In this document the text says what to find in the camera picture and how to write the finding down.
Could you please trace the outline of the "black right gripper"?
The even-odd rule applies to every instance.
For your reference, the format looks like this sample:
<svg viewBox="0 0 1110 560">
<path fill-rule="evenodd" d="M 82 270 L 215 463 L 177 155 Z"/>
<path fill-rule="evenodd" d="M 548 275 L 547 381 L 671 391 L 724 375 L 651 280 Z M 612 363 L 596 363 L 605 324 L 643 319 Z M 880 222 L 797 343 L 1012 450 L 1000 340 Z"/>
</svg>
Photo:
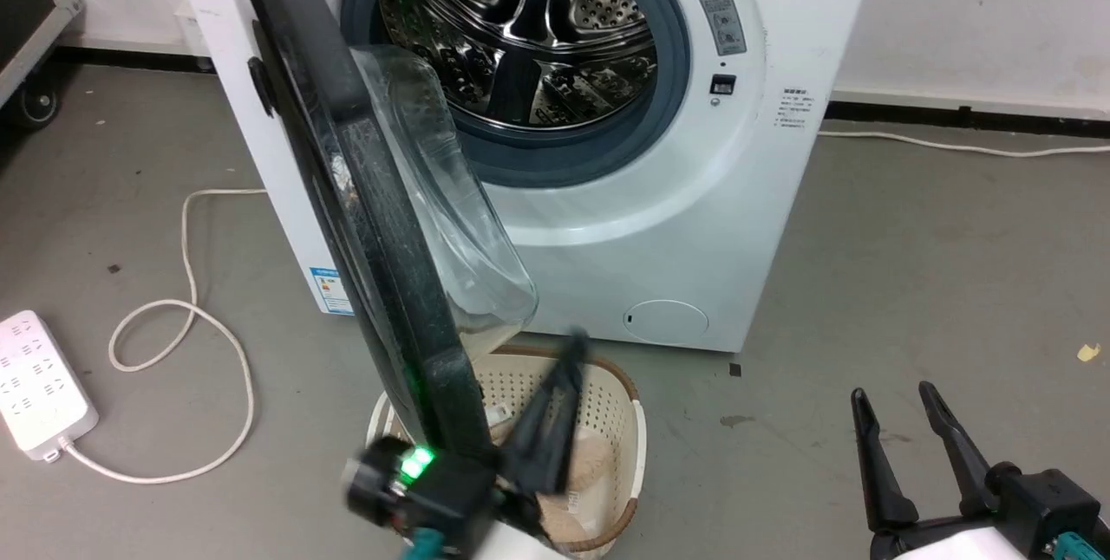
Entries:
<svg viewBox="0 0 1110 560">
<path fill-rule="evenodd" d="M 920 381 L 919 395 L 951 465 L 961 516 L 919 519 L 885 456 L 872 404 L 856 387 L 850 409 L 872 559 L 956 559 L 958 547 L 967 559 L 1106 559 L 1107 522 L 1094 496 L 1058 469 L 1025 474 L 1007 461 L 989 469 L 934 383 Z"/>
</svg>

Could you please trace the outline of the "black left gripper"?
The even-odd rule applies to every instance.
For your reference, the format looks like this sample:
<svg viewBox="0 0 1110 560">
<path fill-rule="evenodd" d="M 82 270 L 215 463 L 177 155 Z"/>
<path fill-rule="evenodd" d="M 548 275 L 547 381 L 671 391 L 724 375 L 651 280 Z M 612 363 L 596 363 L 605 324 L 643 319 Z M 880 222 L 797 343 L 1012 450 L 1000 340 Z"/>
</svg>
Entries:
<svg viewBox="0 0 1110 560">
<path fill-rule="evenodd" d="M 404 541 L 401 559 L 564 559 L 535 493 L 565 493 L 578 430 L 585 330 L 572 330 L 495 466 L 379 437 L 345 466 L 349 512 Z"/>
</svg>

